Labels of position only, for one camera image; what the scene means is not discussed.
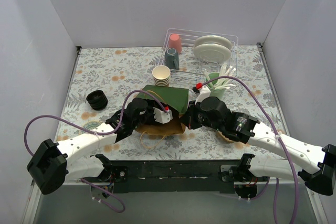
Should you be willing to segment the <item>green paper bag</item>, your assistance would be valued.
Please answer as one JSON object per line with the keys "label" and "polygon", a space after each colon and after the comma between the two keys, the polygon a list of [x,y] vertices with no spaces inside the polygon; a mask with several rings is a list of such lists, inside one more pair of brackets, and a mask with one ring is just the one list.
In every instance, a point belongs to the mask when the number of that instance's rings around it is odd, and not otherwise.
{"label": "green paper bag", "polygon": [[[149,106],[160,109],[161,107],[154,100],[157,98],[164,107],[168,107],[172,112],[172,120],[162,124],[150,119],[143,125],[136,128],[136,131],[141,134],[140,144],[142,147],[150,150],[156,148],[163,140],[169,136],[183,134],[186,126],[180,122],[180,117],[185,114],[188,107],[189,90],[184,88],[161,87],[147,85],[143,88],[146,93],[138,93],[137,98],[142,98],[147,101]],[[162,138],[155,145],[147,146],[143,143],[143,136],[161,136]]]}

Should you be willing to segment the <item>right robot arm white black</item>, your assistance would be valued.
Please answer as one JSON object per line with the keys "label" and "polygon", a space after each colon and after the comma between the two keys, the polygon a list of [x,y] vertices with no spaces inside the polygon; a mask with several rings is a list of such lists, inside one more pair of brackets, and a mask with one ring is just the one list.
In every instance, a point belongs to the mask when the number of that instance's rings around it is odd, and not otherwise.
{"label": "right robot arm white black", "polygon": [[230,111],[217,97],[209,97],[202,102],[190,102],[180,121],[190,130],[209,127],[231,141],[260,147],[281,156],[281,159],[265,159],[257,158],[254,154],[244,154],[237,166],[222,172],[226,179],[235,182],[246,182],[257,177],[297,179],[318,194],[333,194],[334,145],[321,147],[285,134],[276,135],[270,127],[256,118]]}

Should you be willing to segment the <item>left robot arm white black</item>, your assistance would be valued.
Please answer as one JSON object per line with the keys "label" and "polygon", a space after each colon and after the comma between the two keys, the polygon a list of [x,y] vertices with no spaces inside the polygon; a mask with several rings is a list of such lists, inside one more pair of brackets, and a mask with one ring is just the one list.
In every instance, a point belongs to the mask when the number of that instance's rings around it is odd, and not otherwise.
{"label": "left robot arm white black", "polygon": [[78,159],[127,138],[146,122],[167,123],[166,116],[170,116],[170,110],[159,100],[135,98],[91,131],[84,130],[83,134],[60,143],[51,139],[43,141],[32,154],[27,170],[44,195],[55,192],[68,180],[95,177],[106,182],[112,175],[107,159],[82,164]]}

